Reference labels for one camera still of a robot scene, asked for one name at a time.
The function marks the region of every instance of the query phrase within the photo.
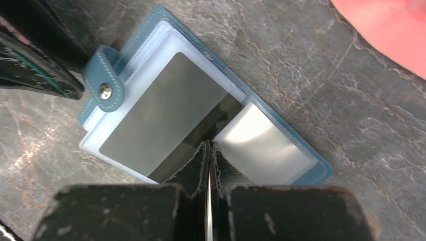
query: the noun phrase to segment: pink fabric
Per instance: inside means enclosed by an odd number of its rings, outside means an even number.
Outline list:
[[[332,0],[379,52],[426,79],[426,0]]]

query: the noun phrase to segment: gray card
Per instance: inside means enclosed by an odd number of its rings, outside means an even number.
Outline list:
[[[177,53],[99,152],[163,182],[189,161],[201,141],[212,140],[241,108],[204,71]]]

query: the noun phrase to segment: metal snap button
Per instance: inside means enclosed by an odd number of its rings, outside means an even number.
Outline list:
[[[113,88],[110,84],[103,83],[99,86],[98,93],[101,99],[109,99],[113,94]]]

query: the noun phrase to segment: card holder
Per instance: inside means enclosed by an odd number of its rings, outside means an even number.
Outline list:
[[[80,147],[144,181],[159,183],[178,171],[203,138],[217,141],[256,184],[316,184],[332,175],[312,147],[161,5],[122,51],[100,46],[84,80],[91,98],[78,116],[88,131]],[[242,140],[238,132],[251,135]],[[263,154],[245,155],[249,150]]]

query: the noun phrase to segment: gray marble surface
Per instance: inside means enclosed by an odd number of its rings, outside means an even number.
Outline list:
[[[157,1],[47,2],[91,54],[120,49]],[[426,81],[376,52],[327,0],[158,3],[331,163],[327,184],[358,197],[378,240],[426,239]],[[24,239],[62,186],[138,182],[78,149],[82,105],[0,92],[0,219]]]

